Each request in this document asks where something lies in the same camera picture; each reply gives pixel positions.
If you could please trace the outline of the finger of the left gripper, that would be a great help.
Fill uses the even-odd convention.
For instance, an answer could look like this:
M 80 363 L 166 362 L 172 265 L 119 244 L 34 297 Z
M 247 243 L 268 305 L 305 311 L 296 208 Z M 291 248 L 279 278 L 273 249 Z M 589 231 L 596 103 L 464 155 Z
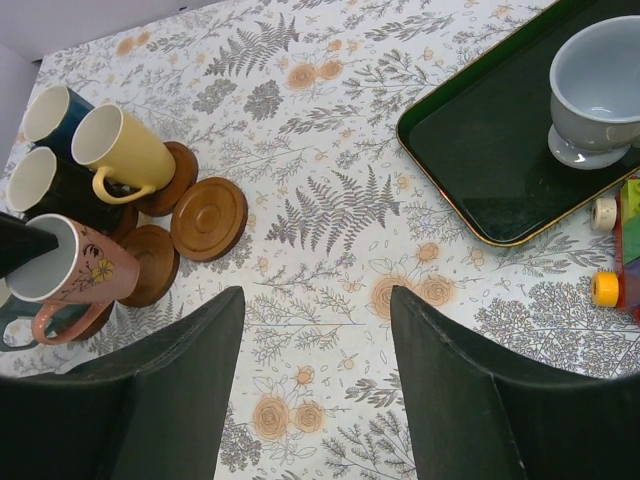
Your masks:
M 27 262 L 58 247 L 54 234 L 27 226 L 14 216 L 1 213 L 0 276 L 2 278 Z

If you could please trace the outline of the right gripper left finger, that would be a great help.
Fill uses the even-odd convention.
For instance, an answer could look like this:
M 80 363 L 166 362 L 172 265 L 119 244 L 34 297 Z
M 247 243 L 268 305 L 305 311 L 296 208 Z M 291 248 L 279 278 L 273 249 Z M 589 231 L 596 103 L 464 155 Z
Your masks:
M 210 479 L 245 316 L 225 289 L 64 374 L 1 381 L 5 479 Z

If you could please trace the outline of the green mug back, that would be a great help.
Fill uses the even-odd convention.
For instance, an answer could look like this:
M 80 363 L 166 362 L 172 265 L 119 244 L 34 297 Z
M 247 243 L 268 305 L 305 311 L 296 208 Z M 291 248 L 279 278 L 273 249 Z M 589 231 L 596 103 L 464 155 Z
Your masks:
M 12 295 L 4 280 L 1 281 L 1 351 L 14 353 L 33 349 L 38 342 L 26 334 L 31 332 L 31 321 L 40 310 L 36 303 L 24 302 Z

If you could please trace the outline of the pink floral mug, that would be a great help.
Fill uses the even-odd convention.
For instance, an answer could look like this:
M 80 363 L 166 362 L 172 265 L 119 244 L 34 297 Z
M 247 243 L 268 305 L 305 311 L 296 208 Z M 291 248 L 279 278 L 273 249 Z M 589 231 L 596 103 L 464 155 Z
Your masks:
M 36 216 L 26 225 L 53 234 L 58 247 L 6 277 L 17 298 L 39 303 L 31 323 L 36 341 L 58 345 L 81 335 L 114 301 L 131 295 L 136 287 L 138 261 L 115 241 L 60 214 Z M 46 334 L 53 315 L 62 308 L 84 304 L 88 310 L 63 333 Z

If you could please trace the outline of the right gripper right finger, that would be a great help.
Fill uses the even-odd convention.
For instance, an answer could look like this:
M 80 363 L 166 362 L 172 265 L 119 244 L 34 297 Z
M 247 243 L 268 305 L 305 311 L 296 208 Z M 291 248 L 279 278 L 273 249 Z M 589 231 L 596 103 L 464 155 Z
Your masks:
M 635 479 L 639 378 L 588 377 L 509 350 L 405 287 L 391 327 L 421 479 Z

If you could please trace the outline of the dark wooden coaster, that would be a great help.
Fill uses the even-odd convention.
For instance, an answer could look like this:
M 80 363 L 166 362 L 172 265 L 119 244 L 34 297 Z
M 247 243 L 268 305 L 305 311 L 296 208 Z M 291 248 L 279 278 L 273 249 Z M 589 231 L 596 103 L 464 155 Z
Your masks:
M 74 338 L 74 341 L 84 341 L 93 337 L 108 322 L 115 302 L 111 302 L 108 307 L 96 318 L 96 320 L 80 335 Z

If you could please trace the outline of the blue mug white inside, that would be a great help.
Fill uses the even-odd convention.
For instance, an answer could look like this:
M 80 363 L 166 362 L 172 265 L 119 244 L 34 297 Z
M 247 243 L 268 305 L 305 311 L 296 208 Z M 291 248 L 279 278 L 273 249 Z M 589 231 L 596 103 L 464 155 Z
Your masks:
M 67 86 L 41 92 L 26 112 L 24 136 L 36 145 L 70 150 L 73 135 L 94 105 Z

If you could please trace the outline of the black mug white inside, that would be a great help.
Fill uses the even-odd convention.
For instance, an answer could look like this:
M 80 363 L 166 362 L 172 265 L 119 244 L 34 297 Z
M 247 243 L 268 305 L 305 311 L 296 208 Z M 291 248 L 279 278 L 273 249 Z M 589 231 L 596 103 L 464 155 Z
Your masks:
M 90 170 L 58 158 L 51 149 L 36 147 L 14 168 L 7 202 L 28 219 L 56 213 L 111 234 L 124 219 L 126 208 L 100 200 L 93 190 L 93 177 Z

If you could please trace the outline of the cream mug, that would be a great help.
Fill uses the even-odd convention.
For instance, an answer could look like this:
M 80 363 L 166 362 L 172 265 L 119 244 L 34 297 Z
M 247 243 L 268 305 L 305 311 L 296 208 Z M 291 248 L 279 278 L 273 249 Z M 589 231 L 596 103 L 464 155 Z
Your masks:
M 165 188 L 176 162 L 163 141 L 133 115 L 115 104 L 92 109 L 71 141 L 73 160 L 94 172 L 96 196 L 125 204 Z

